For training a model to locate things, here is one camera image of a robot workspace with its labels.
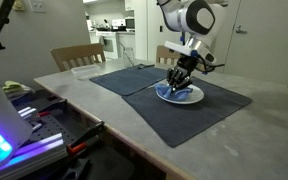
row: table edge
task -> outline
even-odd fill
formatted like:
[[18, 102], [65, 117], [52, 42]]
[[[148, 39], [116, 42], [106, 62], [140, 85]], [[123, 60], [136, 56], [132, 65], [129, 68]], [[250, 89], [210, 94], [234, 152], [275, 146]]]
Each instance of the table edge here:
[[[49, 91], [50, 93], [54, 94], [50, 89], [48, 89], [46, 86], [43, 86], [37, 78], [34, 78], [34, 81], [39, 84], [40, 86], [42, 86], [43, 88], [45, 88], [47, 91]], [[87, 118], [90, 118], [91, 120], [93, 120], [95, 123], [97, 122], [101, 122], [101, 120], [95, 116], [93, 116], [92, 114], [88, 113], [87, 111], [81, 110], [76, 104], [70, 102], [69, 99], [67, 99], [67, 103], [69, 103], [72, 107], [75, 108], [75, 110], [77, 110], [78, 112], [80, 112], [82, 115], [86, 116]], [[137, 143], [136, 141], [130, 139], [129, 137], [127, 137], [126, 135], [124, 135], [123, 133], [119, 132], [118, 130], [114, 129], [113, 127], [111, 127], [109, 124], [105, 123], [105, 127], [107, 129], [107, 131], [109, 133], [111, 133], [114, 137], [116, 137], [117, 139], [119, 139], [120, 141], [122, 141], [123, 143], [127, 144], [129, 147], [131, 147], [135, 152], [137, 152], [139, 155], [141, 155], [142, 157], [144, 157], [146, 160], [148, 160], [150, 163], [154, 164], [155, 166], [157, 166], [158, 168], [160, 168], [161, 170], [163, 170], [165, 173], [170, 173], [173, 177], [175, 177], [176, 179], [196, 179], [195, 177], [193, 177], [190, 173], [184, 171], [183, 169], [175, 166], [174, 164], [170, 163], [169, 161], [161, 158], [160, 156], [158, 156], [157, 154], [155, 154], [154, 152], [148, 150], [147, 148], [145, 148], [143, 145], [141, 145], [140, 143]]]

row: door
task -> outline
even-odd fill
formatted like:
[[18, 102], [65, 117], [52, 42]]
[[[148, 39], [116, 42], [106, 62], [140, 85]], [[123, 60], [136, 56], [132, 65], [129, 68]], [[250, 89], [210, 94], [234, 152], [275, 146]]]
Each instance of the door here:
[[288, 1], [241, 0], [224, 73], [288, 86]]
[[[135, 35], [134, 34], [118, 34], [119, 43], [123, 44], [125, 48], [132, 48], [134, 52], [134, 57], [136, 57], [135, 48]], [[120, 46], [120, 56], [123, 57], [123, 47]]]
[[165, 41], [181, 44], [181, 33], [167, 29], [163, 13], [161, 8], [156, 5], [156, 1], [147, 1], [147, 17], [147, 57], [149, 61], [155, 61], [157, 46], [164, 45]]

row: table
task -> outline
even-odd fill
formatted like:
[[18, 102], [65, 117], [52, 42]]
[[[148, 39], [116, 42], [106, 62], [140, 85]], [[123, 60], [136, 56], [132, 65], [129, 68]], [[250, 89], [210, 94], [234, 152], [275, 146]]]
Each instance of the table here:
[[[99, 66], [103, 74], [124, 68], [121, 60]], [[218, 73], [193, 75], [253, 102], [176, 148], [167, 146], [119, 95], [77, 80], [70, 71], [35, 81], [88, 118], [104, 121], [113, 136], [166, 172], [167, 179], [288, 179], [288, 88]]]

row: wall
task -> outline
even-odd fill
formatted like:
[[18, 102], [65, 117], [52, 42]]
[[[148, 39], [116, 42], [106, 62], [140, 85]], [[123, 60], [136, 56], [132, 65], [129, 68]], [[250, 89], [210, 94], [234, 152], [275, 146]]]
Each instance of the wall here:
[[147, 59], [148, 61], [156, 61], [156, 48], [158, 45], [164, 45], [165, 41], [182, 44], [180, 41], [181, 33], [170, 31], [164, 22], [163, 13], [160, 6], [156, 5], [156, 1], [147, 1]]
[[134, 5], [136, 48], [135, 58], [147, 60], [147, 0], [137, 0]]
[[0, 81], [14, 80], [40, 88], [33, 79], [58, 72], [50, 54], [56, 47], [89, 43], [82, 0], [44, 0], [46, 13], [12, 11], [0, 34]]
[[85, 12], [89, 15], [90, 19], [97, 24], [104, 24], [104, 19], [108, 20], [111, 24], [112, 19], [123, 19], [126, 16], [134, 16], [134, 13], [125, 11], [124, 0], [110, 0], [86, 4]]

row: cabinet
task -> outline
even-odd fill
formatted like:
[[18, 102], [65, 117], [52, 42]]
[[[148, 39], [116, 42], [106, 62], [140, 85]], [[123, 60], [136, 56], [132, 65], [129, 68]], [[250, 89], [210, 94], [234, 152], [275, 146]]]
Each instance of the cabinet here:
[[125, 0], [125, 11], [134, 11], [135, 0]]
[[[118, 34], [119, 43], [123, 44], [124, 47], [130, 47], [133, 49], [134, 57], [136, 57], [136, 48], [135, 48], [135, 35], [134, 34]], [[123, 47], [120, 45], [120, 56], [123, 55]]]
[[98, 2], [105, 2], [105, 1], [112, 1], [112, 0], [83, 0], [84, 4], [93, 4], [93, 3], [98, 3]]
[[91, 44], [98, 43], [98, 37], [96, 37], [95, 32], [90, 32], [90, 42]]

